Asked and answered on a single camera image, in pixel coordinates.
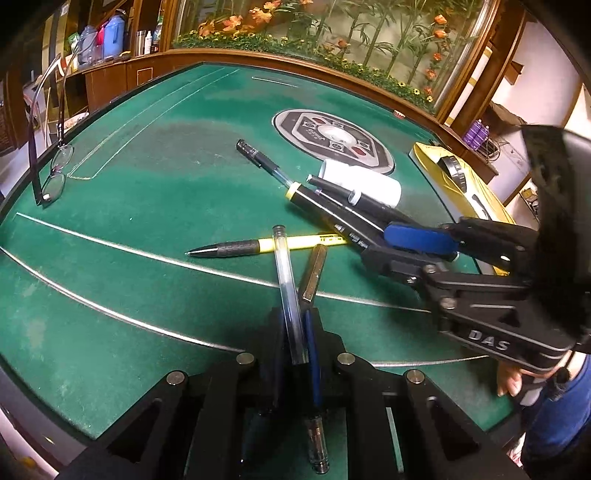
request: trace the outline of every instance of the green tabletop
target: green tabletop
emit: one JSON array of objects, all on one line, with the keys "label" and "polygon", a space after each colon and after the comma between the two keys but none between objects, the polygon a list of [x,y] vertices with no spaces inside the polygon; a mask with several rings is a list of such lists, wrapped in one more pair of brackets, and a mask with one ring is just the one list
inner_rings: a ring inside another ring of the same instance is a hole
[{"label": "green tabletop", "polygon": [[[317,174],[320,161],[271,124],[292,108],[332,113],[374,134],[394,156],[399,208],[426,225],[451,220],[449,201],[408,156],[433,135],[342,90],[204,64],[131,97],[72,141],[58,201],[36,207],[28,188],[0,226],[7,253],[0,257],[0,354],[82,432],[101,434],[168,371],[198,373],[248,348],[280,304],[272,254],[193,260],[184,252],[269,237],[278,223],[289,235],[322,230],[235,149],[243,138],[295,180]],[[292,252],[296,278],[308,254]],[[453,266],[476,271],[467,257]],[[405,362],[473,355],[437,333],[411,288],[365,271],[351,247],[329,249],[320,291],[324,328],[369,361],[397,362],[393,371],[403,372]],[[511,410],[495,395],[490,359],[420,368],[484,429]],[[332,448],[344,451],[342,422],[328,428]]]}]

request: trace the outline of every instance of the blue thermos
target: blue thermos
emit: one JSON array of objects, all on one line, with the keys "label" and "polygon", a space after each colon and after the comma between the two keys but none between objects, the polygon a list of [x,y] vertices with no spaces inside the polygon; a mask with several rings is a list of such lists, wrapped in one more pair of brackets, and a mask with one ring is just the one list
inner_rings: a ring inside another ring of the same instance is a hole
[{"label": "blue thermos", "polygon": [[123,51],[123,35],[125,33],[125,20],[119,15],[113,15],[105,27],[105,39],[103,40],[103,56],[118,57]]}]

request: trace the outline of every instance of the purple bottle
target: purple bottle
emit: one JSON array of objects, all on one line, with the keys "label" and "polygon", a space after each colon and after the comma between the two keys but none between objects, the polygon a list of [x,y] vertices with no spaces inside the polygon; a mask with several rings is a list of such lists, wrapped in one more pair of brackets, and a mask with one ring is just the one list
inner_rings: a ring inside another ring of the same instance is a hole
[{"label": "purple bottle", "polygon": [[468,130],[468,132],[466,132],[466,135],[463,136],[462,140],[466,145],[468,145],[468,147],[470,147],[471,143],[476,138],[476,134],[480,131],[481,127],[482,120],[478,120],[477,122],[474,122],[472,126],[470,126],[470,130]]},{"label": "purple bottle", "polygon": [[474,140],[472,141],[472,148],[474,150],[478,150],[480,146],[486,141],[488,138],[489,128],[488,126],[480,129],[480,131],[476,134]]}]

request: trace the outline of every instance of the blue gripper pad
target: blue gripper pad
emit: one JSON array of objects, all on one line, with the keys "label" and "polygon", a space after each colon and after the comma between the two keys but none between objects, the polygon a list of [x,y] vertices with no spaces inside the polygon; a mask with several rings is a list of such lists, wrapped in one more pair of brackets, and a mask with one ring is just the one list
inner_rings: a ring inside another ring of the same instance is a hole
[{"label": "blue gripper pad", "polygon": [[404,248],[432,255],[453,255],[458,243],[444,230],[415,228],[390,223],[384,230],[384,240],[393,248]]}]

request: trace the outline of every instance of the glass window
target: glass window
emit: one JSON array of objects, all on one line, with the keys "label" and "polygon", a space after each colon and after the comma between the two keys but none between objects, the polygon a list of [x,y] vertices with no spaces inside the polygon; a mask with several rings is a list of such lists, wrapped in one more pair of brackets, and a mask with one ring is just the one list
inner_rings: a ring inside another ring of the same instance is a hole
[{"label": "glass window", "polygon": [[174,48],[305,59],[433,113],[470,57],[494,0],[181,0]]}]

